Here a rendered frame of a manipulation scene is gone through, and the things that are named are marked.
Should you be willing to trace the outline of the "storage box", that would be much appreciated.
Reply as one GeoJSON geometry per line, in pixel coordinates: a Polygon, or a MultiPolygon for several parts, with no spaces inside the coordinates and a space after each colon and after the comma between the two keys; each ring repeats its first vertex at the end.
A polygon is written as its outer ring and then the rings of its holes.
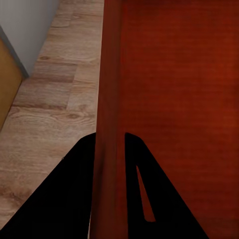
{"type": "Polygon", "coordinates": [[[105,0],[96,131],[90,239],[128,239],[126,132],[209,239],[239,239],[239,0],[105,0]]]}

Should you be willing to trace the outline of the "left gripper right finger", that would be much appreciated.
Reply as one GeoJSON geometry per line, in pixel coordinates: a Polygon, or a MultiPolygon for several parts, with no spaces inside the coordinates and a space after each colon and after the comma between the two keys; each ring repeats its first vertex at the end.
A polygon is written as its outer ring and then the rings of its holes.
{"type": "Polygon", "coordinates": [[[128,239],[209,239],[141,138],[125,133],[128,239]],[[138,166],[156,222],[144,219],[138,166]]]}

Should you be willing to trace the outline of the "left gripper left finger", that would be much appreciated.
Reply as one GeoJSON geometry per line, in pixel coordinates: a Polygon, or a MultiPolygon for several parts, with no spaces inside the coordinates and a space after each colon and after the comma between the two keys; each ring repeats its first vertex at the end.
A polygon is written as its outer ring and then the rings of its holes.
{"type": "Polygon", "coordinates": [[[0,239],[87,239],[96,132],[81,138],[0,230],[0,239]]]}

